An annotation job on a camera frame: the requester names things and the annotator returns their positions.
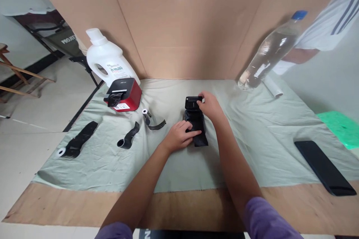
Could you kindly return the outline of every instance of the black strap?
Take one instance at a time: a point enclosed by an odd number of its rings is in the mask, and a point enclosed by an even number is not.
[[[120,139],[118,142],[117,142],[117,146],[120,147],[120,148],[124,148],[124,149],[129,149],[131,148],[132,146],[132,138],[135,136],[136,133],[138,133],[139,131],[139,124],[138,122],[136,121],[135,122],[135,126],[132,130],[130,130],[125,138],[123,139]]]
[[[77,136],[72,138],[72,140],[66,146],[66,152],[63,156],[71,156],[76,158],[81,152],[83,144],[93,135],[95,129],[97,128],[98,123],[91,121],[88,123]]]
[[[147,127],[151,130],[151,131],[155,131],[155,130],[159,130],[161,129],[163,126],[166,125],[166,120],[164,119],[160,124],[158,125],[153,125],[153,121],[152,119],[152,115],[150,114],[150,112],[147,112],[147,114],[143,114],[143,116],[145,117],[145,123],[147,125]]]
[[[201,110],[186,110],[185,111],[185,119],[192,124],[191,130],[186,130],[186,132],[190,131],[202,131],[199,135],[193,138],[194,146],[208,146],[208,141],[206,137],[206,131],[204,126],[204,118]]]

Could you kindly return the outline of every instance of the hand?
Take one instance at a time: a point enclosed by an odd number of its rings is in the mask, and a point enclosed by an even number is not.
[[[186,133],[186,130],[192,129],[192,124],[189,121],[179,121],[172,126],[165,139],[159,144],[170,153],[183,149],[188,146],[193,137],[199,135],[202,131],[191,131]]]
[[[199,109],[205,114],[212,122],[218,117],[224,115],[217,98],[209,91],[203,91],[198,96],[202,96],[205,102],[197,101]]]

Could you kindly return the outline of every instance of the smartphone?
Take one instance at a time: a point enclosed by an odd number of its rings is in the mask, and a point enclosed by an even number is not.
[[[294,144],[331,195],[356,195],[353,187],[314,141],[300,141]]]

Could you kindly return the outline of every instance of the white plastic bottle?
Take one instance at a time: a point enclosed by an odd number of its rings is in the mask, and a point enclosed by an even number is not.
[[[92,46],[87,51],[87,63],[92,71],[106,82],[108,87],[116,79],[129,77],[134,78],[137,84],[140,85],[141,82],[138,76],[122,55],[122,49],[108,41],[98,28],[88,29],[86,33],[92,43]],[[102,66],[107,75],[102,73],[96,64]]]

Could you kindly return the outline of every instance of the white shirt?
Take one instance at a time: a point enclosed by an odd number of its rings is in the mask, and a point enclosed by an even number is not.
[[[294,47],[321,51],[334,49],[358,18],[358,11],[359,0],[331,0]],[[273,71],[282,75],[294,65],[295,63],[281,60]]]

